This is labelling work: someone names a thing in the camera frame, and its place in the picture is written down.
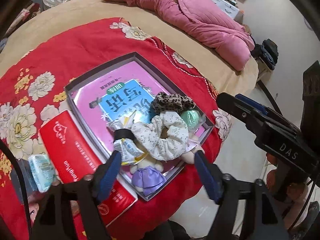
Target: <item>blue gripper pad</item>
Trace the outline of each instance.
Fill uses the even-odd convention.
[[[261,111],[262,114],[264,114],[264,115],[267,115],[267,114],[268,114],[268,112],[266,111],[264,105],[259,104],[258,102],[252,100],[251,98],[248,98],[248,97],[246,97],[246,96],[244,96],[244,95],[241,95],[241,94],[237,94],[237,95],[235,96],[235,98],[238,98],[239,100],[247,103],[248,105],[252,106],[253,108]]]
[[[93,193],[93,196],[99,203],[109,197],[120,168],[121,154],[118,151],[113,151],[107,163],[100,165],[96,170],[94,180],[97,192]]]
[[[215,164],[209,164],[203,152],[197,151],[195,154],[195,166],[198,171],[198,175],[202,184],[204,185],[208,197],[218,204],[220,199],[222,198],[223,185],[221,178],[219,178],[219,176],[214,178],[214,176],[210,172],[210,165]]]

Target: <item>gray box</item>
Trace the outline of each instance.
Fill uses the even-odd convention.
[[[84,132],[86,133],[86,136],[90,139],[90,141],[94,144],[94,146],[100,151],[101,155],[105,156],[105,160],[107,160],[110,157],[110,154],[108,151],[103,147],[103,145],[99,142],[95,134],[91,131],[90,127],[86,124],[85,120],[82,118],[80,111],[76,107],[73,99],[72,99],[72,93],[78,91],[83,86],[87,85],[88,83],[96,80],[100,76],[103,76],[112,70],[115,70],[129,62],[135,61],[137,62],[144,70],[146,70],[157,82],[159,82],[169,93],[171,94],[180,94],[182,96],[185,96],[186,94],[178,88],[167,76],[165,76],[160,70],[158,70],[154,65],[152,65],[149,61],[147,61],[144,57],[142,57],[137,52],[132,52],[123,56],[120,56],[118,58],[115,58],[113,60],[110,60],[106,63],[103,63],[96,68],[88,71],[87,73],[79,76],[75,80],[73,80],[71,83],[69,83],[65,87],[65,92],[67,94],[67,101],[68,104],[75,115],[77,121],[83,128]],[[201,116],[204,114],[201,109],[198,108],[198,106],[195,107],[195,110],[198,110],[201,114]],[[200,143],[201,145],[205,142],[206,138],[212,131],[214,125],[213,123],[206,118],[205,123],[202,125],[205,129],[205,131],[200,136]],[[124,172],[121,171],[120,174],[123,176],[123,178],[130,184],[130,186],[137,192],[137,194],[142,197],[144,200],[149,201],[152,199],[156,194],[158,194],[172,179],[174,179],[175,176],[179,174],[179,172],[184,168],[185,163],[183,161],[180,161],[174,168],[164,173],[164,176],[167,178],[167,181],[164,185],[162,185],[157,191],[154,193],[145,196],[143,193],[137,192],[135,187],[131,184],[131,179],[129,176]]]

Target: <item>light blue package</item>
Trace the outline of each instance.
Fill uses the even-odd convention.
[[[55,180],[55,169],[46,154],[31,155],[28,158],[31,173],[38,190],[41,193],[48,191],[51,183]]]

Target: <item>white floral fabric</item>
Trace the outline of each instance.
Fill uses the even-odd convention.
[[[38,138],[32,140],[32,154],[45,154],[47,151],[43,145],[40,134],[38,133]]]
[[[166,139],[160,138],[164,127],[168,128]],[[149,154],[159,161],[181,156],[189,137],[187,124],[175,111],[163,111],[152,118],[151,123],[134,123],[131,131]]]
[[[43,121],[41,127],[64,110],[70,110],[67,100],[60,102],[59,108],[55,108],[53,105],[46,105],[40,112],[40,119]]]
[[[33,141],[37,132],[35,109],[30,104],[18,105],[14,108],[8,121],[7,143],[17,159],[27,159],[32,154]]]
[[[144,41],[147,38],[151,38],[149,34],[143,32],[139,27],[132,27],[122,22],[112,23],[110,29],[122,29],[122,32],[125,33],[125,37],[129,39]]]
[[[8,121],[13,113],[13,107],[10,102],[0,106],[0,138],[1,140],[7,137]]]
[[[32,97],[33,101],[37,101],[52,90],[55,80],[54,75],[52,75],[51,72],[46,71],[30,84],[28,88],[28,95]]]
[[[212,113],[216,118],[215,127],[219,129],[218,134],[222,141],[224,141],[228,137],[232,126],[231,115],[220,108],[218,110],[213,110]]]
[[[188,68],[193,68],[193,65],[191,65],[188,61],[186,61],[183,57],[181,57],[178,53],[174,52],[172,54],[172,57],[178,61],[182,65],[186,65]]]

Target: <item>red packaging box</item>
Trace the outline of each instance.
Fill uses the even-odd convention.
[[[97,157],[90,141],[68,110],[47,122],[39,133],[63,183],[78,181],[86,174],[93,174],[102,164],[103,158]],[[118,176],[109,198],[98,206],[105,225],[111,224],[137,200],[134,190]]]

